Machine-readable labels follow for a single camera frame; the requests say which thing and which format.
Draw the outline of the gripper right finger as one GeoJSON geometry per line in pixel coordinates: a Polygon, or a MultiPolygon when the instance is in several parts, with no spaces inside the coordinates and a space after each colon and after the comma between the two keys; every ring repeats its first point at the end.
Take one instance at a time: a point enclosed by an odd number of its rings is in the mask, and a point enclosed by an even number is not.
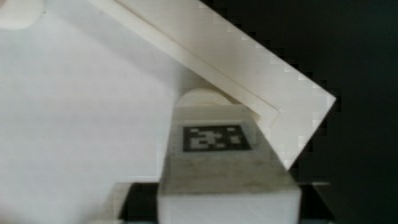
{"type": "Polygon", "coordinates": [[[300,186],[302,201],[300,201],[300,216],[298,224],[330,224],[332,213],[327,208],[320,193],[311,184],[300,186]]]}

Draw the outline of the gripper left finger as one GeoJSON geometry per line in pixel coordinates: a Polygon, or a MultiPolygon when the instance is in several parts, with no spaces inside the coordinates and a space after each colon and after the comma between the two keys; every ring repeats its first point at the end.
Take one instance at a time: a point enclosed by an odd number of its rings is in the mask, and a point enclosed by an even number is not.
{"type": "Polygon", "coordinates": [[[119,182],[114,184],[110,193],[106,196],[103,209],[98,218],[98,224],[122,224],[124,220],[121,218],[122,206],[126,202],[126,197],[130,193],[131,182],[119,182]]]}

